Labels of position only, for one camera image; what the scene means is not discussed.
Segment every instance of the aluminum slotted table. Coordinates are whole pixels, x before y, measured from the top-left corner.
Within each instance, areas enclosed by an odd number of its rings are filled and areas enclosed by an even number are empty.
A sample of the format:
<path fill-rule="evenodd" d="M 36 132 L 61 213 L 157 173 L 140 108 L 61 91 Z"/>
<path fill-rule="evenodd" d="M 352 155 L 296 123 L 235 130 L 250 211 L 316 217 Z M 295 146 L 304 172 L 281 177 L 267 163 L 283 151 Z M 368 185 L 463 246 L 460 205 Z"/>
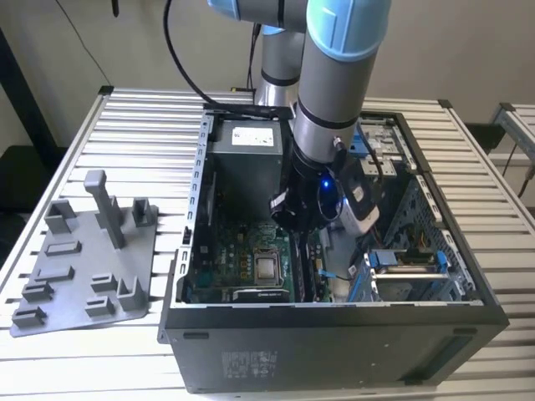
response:
<path fill-rule="evenodd" d="M 211 94 L 250 103 L 248 94 Z M 366 99 L 366 110 L 405 116 L 510 327 L 437 388 L 240 394 L 243 399 L 535 399 L 535 221 L 452 108 L 437 101 Z M 34 400 L 234 399 L 190 395 L 171 347 L 156 341 L 166 274 L 187 211 L 202 102 L 190 92 L 115 89 L 100 94 L 0 271 L 0 395 Z M 51 200 L 94 210 L 83 181 L 105 169 L 120 206 L 147 196 L 160 208 L 150 312 L 97 329 L 11 338 L 11 315 L 47 229 Z"/>

